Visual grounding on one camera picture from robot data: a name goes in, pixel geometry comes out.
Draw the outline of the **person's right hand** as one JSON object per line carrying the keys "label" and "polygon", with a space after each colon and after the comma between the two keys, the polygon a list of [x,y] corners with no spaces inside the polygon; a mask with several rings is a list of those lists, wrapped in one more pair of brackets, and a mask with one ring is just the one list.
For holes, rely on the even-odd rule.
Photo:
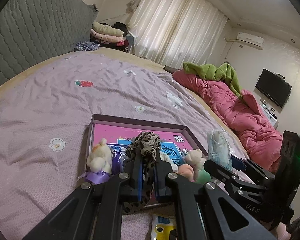
{"label": "person's right hand", "polygon": [[286,226],[280,223],[275,230],[276,239],[300,239],[300,217]]}

